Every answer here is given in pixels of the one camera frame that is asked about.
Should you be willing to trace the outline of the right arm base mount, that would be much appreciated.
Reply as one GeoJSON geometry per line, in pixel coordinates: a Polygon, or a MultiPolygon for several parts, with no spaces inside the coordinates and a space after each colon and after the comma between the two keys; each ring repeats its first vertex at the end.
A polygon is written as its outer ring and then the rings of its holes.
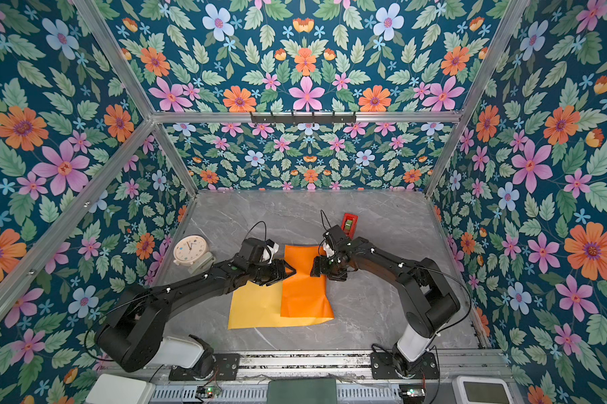
{"type": "Polygon", "coordinates": [[[416,361],[407,361],[401,353],[375,349],[370,353],[372,378],[374,380],[439,380],[440,365],[436,355],[426,351],[416,361]]]}

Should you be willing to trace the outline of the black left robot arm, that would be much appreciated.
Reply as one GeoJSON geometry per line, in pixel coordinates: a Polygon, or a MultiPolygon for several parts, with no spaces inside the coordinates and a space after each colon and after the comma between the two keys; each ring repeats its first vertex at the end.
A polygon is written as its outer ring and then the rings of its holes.
{"type": "Polygon", "coordinates": [[[96,345],[128,373],[147,365],[167,365],[208,375],[213,367],[212,348],[193,335],[165,335],[166,324],[183,311],[249,282],[270,286],[297,274],[285,259],[274,257],[276,251],[275,242],[251,237],[231,259],[213,264],[202,274],[150,288],[131,286],[107,313],[96,333],[96,345]]]}

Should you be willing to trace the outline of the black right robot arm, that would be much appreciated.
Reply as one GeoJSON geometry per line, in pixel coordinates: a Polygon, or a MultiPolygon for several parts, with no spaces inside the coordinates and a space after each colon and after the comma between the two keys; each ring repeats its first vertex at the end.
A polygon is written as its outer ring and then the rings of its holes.
{"type": "Polygon", "coordinates": [[[351,239],[339,226],[325,231],[321,248],[325,255],[315,258],[312,277],[323,275],[329,280],[345,281],[349,269],[365,270],[398,291],[407,321],[393,348],[399,362],[413,364],[420,360],[438,333],[461,310],[447,275],[432,259],[403,259],[363,237],[351,239]]]}

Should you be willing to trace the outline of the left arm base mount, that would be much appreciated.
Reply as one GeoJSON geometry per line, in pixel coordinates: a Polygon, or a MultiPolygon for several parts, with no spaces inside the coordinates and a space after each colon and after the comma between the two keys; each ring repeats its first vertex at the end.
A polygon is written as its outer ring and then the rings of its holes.
{"type": "Polygon", "coordinates": [[[238,353],[206,352],[192,368],[173,367],[170,381],[233,381],[240,369],[241,356],[238,353]]]}

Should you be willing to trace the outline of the yellow wrapping paper sheet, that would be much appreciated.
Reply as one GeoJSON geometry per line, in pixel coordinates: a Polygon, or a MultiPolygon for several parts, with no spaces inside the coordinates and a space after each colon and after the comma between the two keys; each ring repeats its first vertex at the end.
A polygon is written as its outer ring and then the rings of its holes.
{"type": "Polygon", "coordinates": [[[235,291],[229,310],[229,330],[306,327],[333,320],[326,278],[310,275],[318,255],[317,247],[285,247],[285,260],[297,274],[271,286],[249,283],[235,291]]]}

